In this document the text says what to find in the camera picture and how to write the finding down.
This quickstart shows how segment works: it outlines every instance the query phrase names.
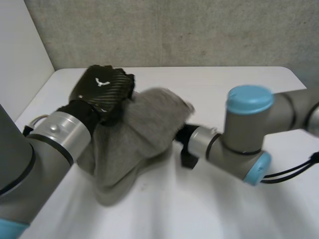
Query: white table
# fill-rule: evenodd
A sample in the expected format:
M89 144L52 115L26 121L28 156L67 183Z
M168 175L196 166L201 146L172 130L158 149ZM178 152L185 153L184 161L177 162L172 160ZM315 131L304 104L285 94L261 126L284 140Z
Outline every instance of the white table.
M273 92L304 88L282 67L126 68L136 75L136 90L167 87L193 103L190 122L223 130L227 92L257 84ZM16 121L67 103L84 69L55 72ZM194 170L181 168L179 151L161 168L140 176L129 194L112 207L100 206L89 177L76 165L66 175L22 239L315 239L319 238L319 173L306 173L278 185L251 187L204 160ZM264 149L272 170L299 165L319 141L295 130L268 135Z

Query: crumpled fabric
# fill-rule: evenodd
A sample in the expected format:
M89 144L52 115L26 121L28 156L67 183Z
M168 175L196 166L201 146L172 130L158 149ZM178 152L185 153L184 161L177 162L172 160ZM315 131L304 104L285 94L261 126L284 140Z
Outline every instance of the crumpled fabric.
M134 92L123 118L114 126L97 125L77 163L94 177L102 205L119 201L146 170L169 158L176 133L194 112L190 103L168 89Z

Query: gray robot arm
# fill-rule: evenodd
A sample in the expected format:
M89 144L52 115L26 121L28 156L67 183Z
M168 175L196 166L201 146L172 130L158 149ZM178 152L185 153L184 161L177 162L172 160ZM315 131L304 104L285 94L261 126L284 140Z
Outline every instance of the gray robot arm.
M24 137L0 105L0 239L19 237L91 141L97 123L112 125L130 98L134 76L91 66L70 103Z
M319 136L317 89L272 94L263 87L240 86L228 94L223 134L186 125L176 139L184 144L182 161L192 156L193 160L205 158L236 178L257 185L271 163L270 154L262 150L265 135L293 129Z

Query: cable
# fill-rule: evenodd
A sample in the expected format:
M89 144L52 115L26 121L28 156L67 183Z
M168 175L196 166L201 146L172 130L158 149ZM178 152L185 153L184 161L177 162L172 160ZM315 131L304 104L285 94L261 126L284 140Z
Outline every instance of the cable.
M307 164L309 164L311 162L311 159L309 159L307 162L304 162L303 164L299 165L299 166L296 166L294 168L291 168L291 169L288 169L286 171L282 171L280 173L274 173L274 174L269 174L269 175L266 175L264 178L273 178L273 177L278 177L278 176L281 176L283 174L286 174L286 173L290 173L290 172L293 172L297 169L300 169L304 166L306 166Z
M23 136L24 137L27 137L33 130L34 130L34 127L35 125L43 118L47 118L49 117L49 115L41 115L41 116L38 116L37 118L34 118L28 125L25 125L24 126L24 129L23 129Z
M307 169L311 168L316 163L319 163L319 152L314 153L307 162L302 163L299 166L296 166L294 168L291 168L291 169L288 169L288 170L285 170L285 171L282 171L279 173L266 175L264 178L273 178L273 177L281 176L281 175L296 171L297 169L300 169L297 172L292 173L292 174L285 176L285 177L282 177L282 178L262 180L261 182L265 183L265 184L274 184L274 183L285 182L285 181L292 179L292 178L298 176L299 174L305 172Z
M286 177L283 178L278 178L278 179L271 179L271 180L262 180L262 183L266 183L266 184L273 184L273 183L281 183L281 182L285 182L289 179L292 179L296 176L298 176L299 174L305 172L307 169L309 169L310 167L314 166L314 163L308 164L307 166L305 166L304 168L300 169L299 171L292 173L291 175L288 175Z

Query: gray wall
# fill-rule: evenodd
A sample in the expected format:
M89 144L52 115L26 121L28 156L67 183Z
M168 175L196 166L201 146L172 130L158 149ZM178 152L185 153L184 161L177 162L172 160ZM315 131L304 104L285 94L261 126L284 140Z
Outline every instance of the gray wall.
M318 0L25 0L55 69L285 66L319 86Z

